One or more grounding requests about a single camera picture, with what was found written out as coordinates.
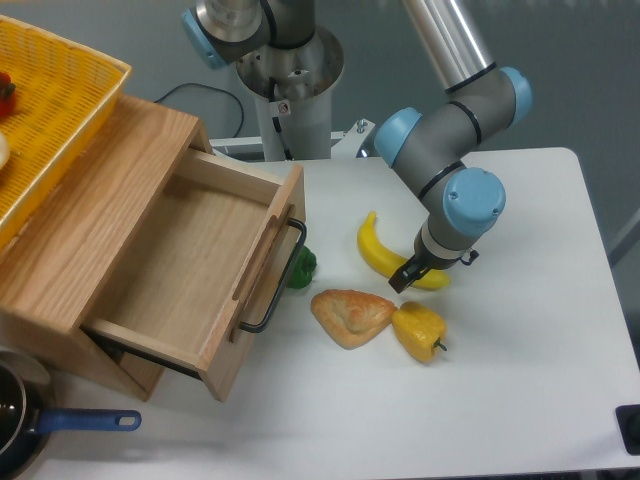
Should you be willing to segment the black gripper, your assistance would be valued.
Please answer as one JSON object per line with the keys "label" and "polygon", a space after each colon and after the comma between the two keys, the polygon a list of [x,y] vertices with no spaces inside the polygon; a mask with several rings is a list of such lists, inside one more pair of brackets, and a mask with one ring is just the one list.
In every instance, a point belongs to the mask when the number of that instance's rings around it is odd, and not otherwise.
{"label": "black gripper", "polygon": [[431,270],[446,270],[457,262],[470,266],[478,257],[479,252],[473,248],[442,250],[440,247],[428,247],[421,237],[417,237],[413,256],[393,273],[388,283],[396,293],[402,293],[408,287],[418,288]]}

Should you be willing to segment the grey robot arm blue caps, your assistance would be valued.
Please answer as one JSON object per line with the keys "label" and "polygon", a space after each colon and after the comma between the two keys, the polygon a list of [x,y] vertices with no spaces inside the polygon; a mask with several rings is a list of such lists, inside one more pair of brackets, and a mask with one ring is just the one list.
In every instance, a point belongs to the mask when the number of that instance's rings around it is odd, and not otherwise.
{"label": "grey robot arm blue caps", "polygon": [[[388,274],[396,291],[428,272],[475,259],[474,244],[506,202],[500,180],[464,157],[530,110],[531,87],[498,67],[459,1],[404,5],[447,95],[431,115],[412,108],[377,130],[374,146],[425,206],[413,255]],[[268,161],[325,159],[331,153],[330,94],[344,69],[337,39],[320,27],[311,1],[200,1],[182,23],[212,69],[234,66],[256,101]]]}

